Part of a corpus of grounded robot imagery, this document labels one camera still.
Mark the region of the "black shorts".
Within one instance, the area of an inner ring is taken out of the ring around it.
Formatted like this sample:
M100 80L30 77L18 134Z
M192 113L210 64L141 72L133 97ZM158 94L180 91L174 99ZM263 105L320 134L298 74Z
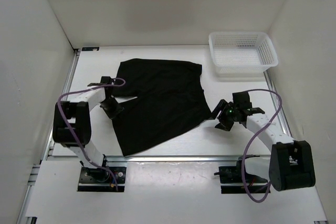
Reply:
M211 117L201 86L202 65L189 61L131 59L120 63L125 85L113 96L125 98L112 121L123 156L180 136Z

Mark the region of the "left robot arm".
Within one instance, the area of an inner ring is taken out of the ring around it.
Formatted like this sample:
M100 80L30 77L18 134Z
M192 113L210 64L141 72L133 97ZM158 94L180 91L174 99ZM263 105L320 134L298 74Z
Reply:
M111 86L91 87L62 94L55 105L52 137L75 153L86 173L98 182L115 178L107 159L91 141L90 112L96 106L103 109L109 119L115 119L123 107L112 95Z

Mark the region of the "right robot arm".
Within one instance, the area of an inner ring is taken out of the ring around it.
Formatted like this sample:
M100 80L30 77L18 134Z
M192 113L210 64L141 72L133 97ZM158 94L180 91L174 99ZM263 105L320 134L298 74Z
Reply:
M218 119L217 129L230 131L234 123L257 134L269 149L270 157L259 155L240 157L235 166L220 168L217 174L224 183L269 182L276 191L313 187L316 184L311 146L297 141L271 123L261 108L251 102L235 104L220 100L212 111Z

